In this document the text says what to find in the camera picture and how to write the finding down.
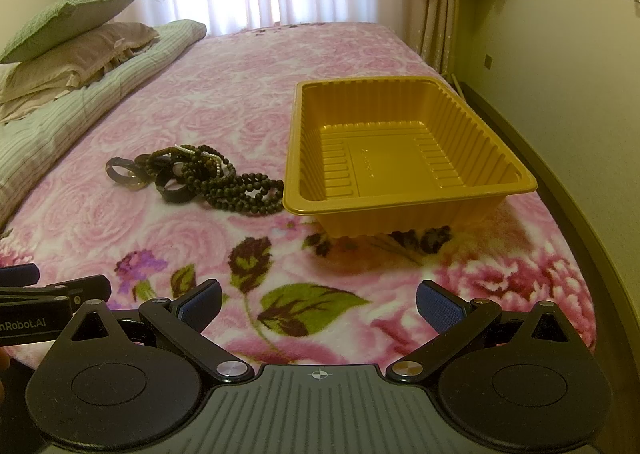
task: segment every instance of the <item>yellow basket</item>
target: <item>yellow basket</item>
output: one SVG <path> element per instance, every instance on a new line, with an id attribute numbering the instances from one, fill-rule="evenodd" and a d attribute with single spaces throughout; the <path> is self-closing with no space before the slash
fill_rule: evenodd
<path id="1" fill-rule="evenodd" d="M 327 233 L 388 234 L 484 218 L 536 179 L 442 82 L 378 77 L 300 82 L 284 206 Z"/>

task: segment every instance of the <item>pillow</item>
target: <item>pillow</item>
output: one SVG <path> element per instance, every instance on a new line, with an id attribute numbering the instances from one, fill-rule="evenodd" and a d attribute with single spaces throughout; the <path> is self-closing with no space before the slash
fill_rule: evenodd
<path id="1" fill-rule="evenodd" d="M 18 65 L 0 66 L 0 123 L 99 80 L 146 50 L 158 32 L 138 22 L 113 22 Z"/>
<path id="2" fill-rule="evenodd" d="M 58 0 L 29 20 L 6 44 L 0 63 L 23 62 L 103 25 L 134 0 Z"/>

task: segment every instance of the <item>green pillow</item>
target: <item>green pillow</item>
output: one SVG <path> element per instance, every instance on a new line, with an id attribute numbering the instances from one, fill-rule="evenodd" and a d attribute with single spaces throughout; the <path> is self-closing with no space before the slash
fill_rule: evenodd
<path id="1" fill-rule="evenodd" d="M 103 25 L 135 0 L 58 0 L 31 18 L 6 44 L 0 64 L 34 59 Z"/>

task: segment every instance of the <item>triangular cutout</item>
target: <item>triangular cutout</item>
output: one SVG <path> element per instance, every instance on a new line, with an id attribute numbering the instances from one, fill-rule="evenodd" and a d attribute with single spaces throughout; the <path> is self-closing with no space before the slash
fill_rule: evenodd
<path id="1" fill-rule="evenodd" d="M 108 337 L 107 328 L 104 327 L 102 319 L 97 312 L 92 311 L 84 316 L 82 323 L 71 337 L 75 342 L 89 339 L 99 339 Z"/>
<path id="2" fill-rule="evenodd" d="M 551 340 L 553 342 L 568 342 L 556 317 L 551 313 L 545 313 L 531 335 L 535 339 Z"/>

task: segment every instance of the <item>pink floral blanket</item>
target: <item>pink floral blanket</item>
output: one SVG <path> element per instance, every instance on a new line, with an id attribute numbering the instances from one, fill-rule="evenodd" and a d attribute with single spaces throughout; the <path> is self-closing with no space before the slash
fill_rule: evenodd
<path id="1" fill-rule="evenodd" d="M 507 310 L 555 300 L 594 345 L 589 291 L 537 194 L 507 198 L 482 224 L 452 232 L 330 239 L 313 220 L 165 203 L 104 171 L 173 144 L 207 144 L 236 169 L 282 177 L 297 82 L 349 76 L 437 76 L 388 29 L 313 24 L 194 44 L 129 95 L 52 169 L 0 240 L 0 265 L 35 262 L 41 284 L 105 274 L 112 309 L 176 297 L 216 278 L 222 312 L 204 334 L 254 367 L 262 362 L 374 362 L 384 370 L 435 331 L 415 309 L 430 278 Z M 10 353 L 37 366 L 49 343 Z"/>

